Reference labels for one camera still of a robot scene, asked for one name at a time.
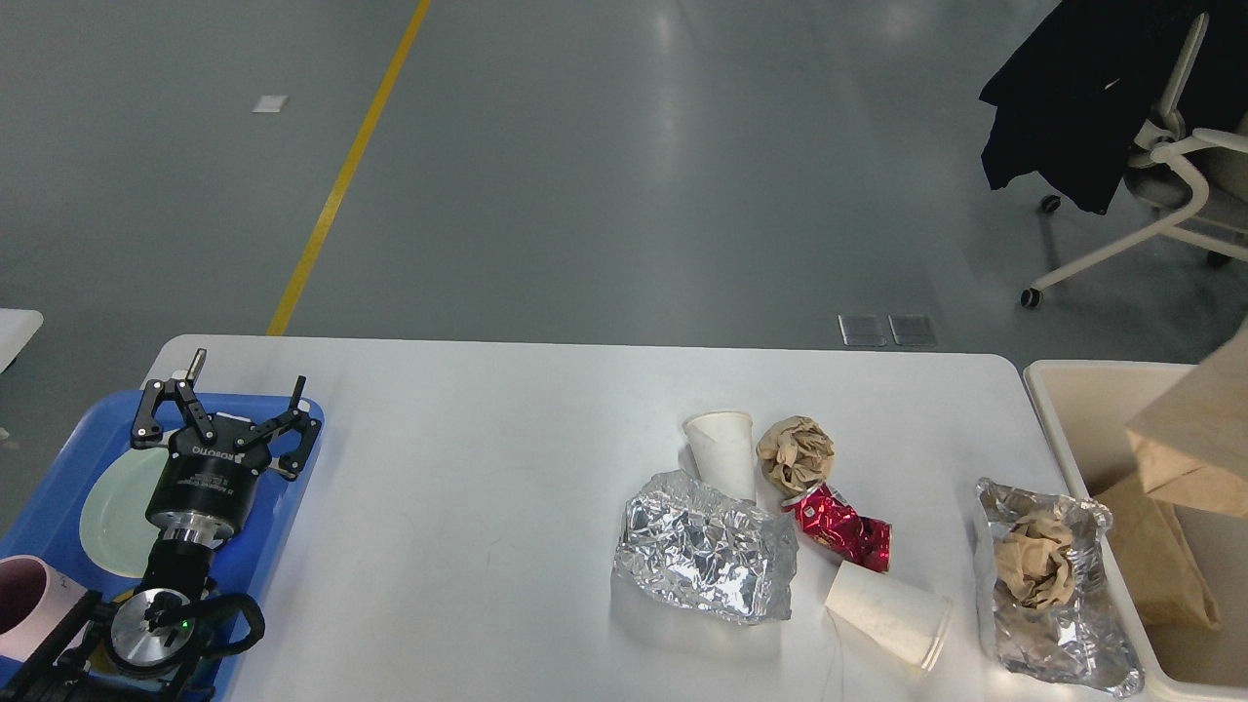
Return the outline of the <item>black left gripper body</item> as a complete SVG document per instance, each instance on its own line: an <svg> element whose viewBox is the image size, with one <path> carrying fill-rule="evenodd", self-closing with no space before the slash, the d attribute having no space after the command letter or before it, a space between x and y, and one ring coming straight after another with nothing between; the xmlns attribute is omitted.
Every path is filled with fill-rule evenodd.
<svg viewBox="0 0 1248 702"><path fill-rule="evenodd" d="M211 448L196 433L173 433L144 518L161 530L162 540L223 543L245 528L271 458L265 443L237 452L231 440Z"/></svg>

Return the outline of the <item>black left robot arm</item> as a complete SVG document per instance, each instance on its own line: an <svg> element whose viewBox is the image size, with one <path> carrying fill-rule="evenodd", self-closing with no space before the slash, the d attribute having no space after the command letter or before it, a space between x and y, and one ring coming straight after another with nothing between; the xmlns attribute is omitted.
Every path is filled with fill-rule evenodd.
<svg viewBox="0 0 1248 702"><path fill-rule="evenodd" d="M210 701L263 640L324 411L198 396L206 356L94 405L2 537L5 701Z"/></svg>

